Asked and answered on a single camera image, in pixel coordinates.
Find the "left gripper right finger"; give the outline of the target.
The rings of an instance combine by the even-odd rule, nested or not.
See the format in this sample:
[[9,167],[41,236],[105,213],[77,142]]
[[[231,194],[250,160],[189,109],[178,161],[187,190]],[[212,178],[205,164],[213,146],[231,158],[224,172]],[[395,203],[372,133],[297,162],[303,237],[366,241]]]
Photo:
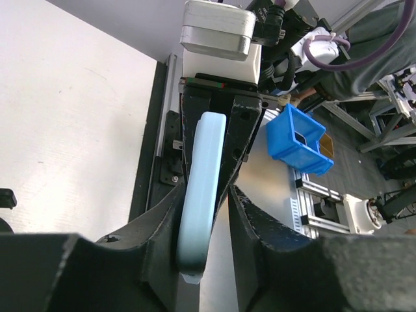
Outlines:
[[228,190],[240,311],[414,311],[415,237],[310,239]]

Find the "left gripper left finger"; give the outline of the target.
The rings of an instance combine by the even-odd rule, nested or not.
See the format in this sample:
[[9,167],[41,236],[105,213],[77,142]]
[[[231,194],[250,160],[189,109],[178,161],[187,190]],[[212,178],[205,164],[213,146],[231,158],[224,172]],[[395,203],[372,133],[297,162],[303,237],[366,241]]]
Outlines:
[[78,234],[1,235],[2,311],[173,311],[185,186],[92,242]]

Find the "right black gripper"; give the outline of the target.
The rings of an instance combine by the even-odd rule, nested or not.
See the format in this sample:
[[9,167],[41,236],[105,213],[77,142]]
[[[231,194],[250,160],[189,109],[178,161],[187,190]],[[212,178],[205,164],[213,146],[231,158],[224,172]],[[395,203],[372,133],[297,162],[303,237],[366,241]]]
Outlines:
[[[185,90],[186,87],[206,90]],[[232,94],[220,104],[220,111],[227,117],[226,133],[220,164],[220,174],[216,195],[216,210],[225,200],[227,188],[233,183],[240,168],[242,158],[262,113],[261,98],[254,83],[197,73],[195,77],[182,77],[178,86],[181,95],[181,121],[183,142],[183,176],[188,183],[192,163],[192,149],[196,125],[205,111],[209,110],[211,91],[220,90]]]

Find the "phone with blue case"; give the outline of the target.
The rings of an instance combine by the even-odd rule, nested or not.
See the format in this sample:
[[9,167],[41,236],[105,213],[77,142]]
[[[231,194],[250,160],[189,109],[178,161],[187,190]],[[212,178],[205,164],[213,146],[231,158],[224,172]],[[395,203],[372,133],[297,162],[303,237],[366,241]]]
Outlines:
[[197,123],[179,235],[176,262],[186,283],[200,283],[208,256],[216,209],[227,118],[205,112]]

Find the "black phone stand round base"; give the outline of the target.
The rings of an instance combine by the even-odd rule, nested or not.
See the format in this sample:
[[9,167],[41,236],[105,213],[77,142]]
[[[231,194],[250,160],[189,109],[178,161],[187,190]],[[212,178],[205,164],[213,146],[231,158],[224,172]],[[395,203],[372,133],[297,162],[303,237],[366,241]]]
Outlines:
[[[10,209],[12,210],[17,206],[17,199],[12,189],[0,188],[0,207],[1,209]],[[1,222],[1,233],[13,233],[12,227],[9,223],[3,218],[0,219]]]

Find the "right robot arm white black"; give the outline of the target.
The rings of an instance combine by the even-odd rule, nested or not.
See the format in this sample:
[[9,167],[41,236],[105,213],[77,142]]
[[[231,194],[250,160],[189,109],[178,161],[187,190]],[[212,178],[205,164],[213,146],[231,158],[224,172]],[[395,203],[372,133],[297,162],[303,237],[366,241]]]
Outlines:
[[187,1],[181,45],[184,85],[180,93],[183,210],[212,215],[226,198],[265,112],[267,91],[288,90],[292,77],[274,82],[261,68],[284,55],[295,72],[310,58],[304,45],[327,38],[340,41],[322,20],[302,16],[297,1],[254,1],[247,9],[210,1]]

